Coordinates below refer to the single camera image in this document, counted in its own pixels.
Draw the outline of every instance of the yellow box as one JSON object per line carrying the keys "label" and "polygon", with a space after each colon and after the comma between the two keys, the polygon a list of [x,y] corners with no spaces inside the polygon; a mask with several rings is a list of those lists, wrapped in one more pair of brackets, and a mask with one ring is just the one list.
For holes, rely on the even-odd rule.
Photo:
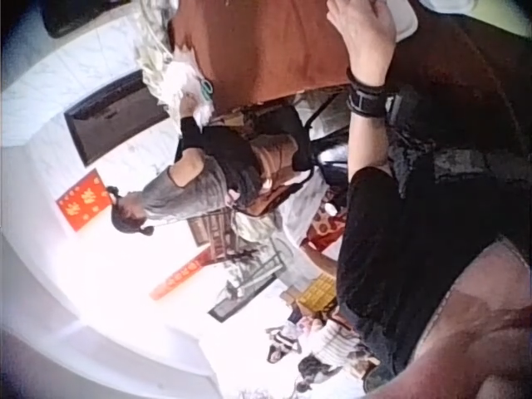
{"label": "yellow box", "polygon": [[321,312],[336,297],[336,281],[322,274],[298,298],[298,303],[312,312]]}

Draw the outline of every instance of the black wristband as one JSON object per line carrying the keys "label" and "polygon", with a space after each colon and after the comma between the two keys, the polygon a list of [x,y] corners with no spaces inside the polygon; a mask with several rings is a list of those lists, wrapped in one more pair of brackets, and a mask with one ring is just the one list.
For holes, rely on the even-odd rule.
{"label": "black wristband", "polygon": [[387,94],[384,86],[366,86],[347,69],[349,97],[347,108],[357,115],[368,118],[383,118],[386,115]]}

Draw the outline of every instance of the yellow object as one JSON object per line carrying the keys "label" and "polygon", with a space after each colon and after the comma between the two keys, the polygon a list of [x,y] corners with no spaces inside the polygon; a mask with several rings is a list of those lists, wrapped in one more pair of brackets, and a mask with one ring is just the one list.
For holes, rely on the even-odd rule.
{"label": "yellow object", "polygon": [[470,16],[522,37],[532,37],[532,25],[510,0],[478,0]]}
{"label": "yellow object", "polygon": [[336,282],[326,274],[315,279],[298,298],[298,303],[312,312],[321,312],[336,297]]}

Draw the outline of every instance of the brown table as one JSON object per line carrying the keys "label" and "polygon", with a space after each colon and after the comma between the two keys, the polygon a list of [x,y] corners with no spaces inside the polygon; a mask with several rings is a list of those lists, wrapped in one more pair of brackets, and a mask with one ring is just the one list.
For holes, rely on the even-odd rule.
{"label": "brown table", "polygon": [[[401,42],[391,82],[448,103],[468,139],[528,150],[532,129],[530,41],[468,17],[427,11]],[[219,114],[298,91],[346,83],[347,53],[326,0],[181,0],[170,27],[196,51]]]}

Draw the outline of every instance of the red banner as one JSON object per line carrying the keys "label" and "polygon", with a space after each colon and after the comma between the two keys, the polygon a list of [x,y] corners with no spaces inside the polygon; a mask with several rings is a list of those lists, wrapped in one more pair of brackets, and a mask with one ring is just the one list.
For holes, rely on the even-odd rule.
{"label": "red banner", "polygon": [[111,197],[93,170],[57,200],[59,209],[74,231],[79,231],[111,204]]}
{"label": "red banner", "polygon": [[336,216],[325,211],[325,204],[333,197],[328,191],[323,197],[318,212],[307,231],[307,239],[319,252],[323,252],[329,245],[338,240],[346,227],[347,212],[345,210]]}
{"label": "red banner", "polygon": [[186,280],[194,276],[199,272],[201,268],[209,264],[210,247],[204,249],[198,256],[188,262],[185,266],[177,270],[171,276],[169,276],[162,284],[158,285],[150,294],[151,298],[155,301],[165,297],[177,287],[179,287]]}

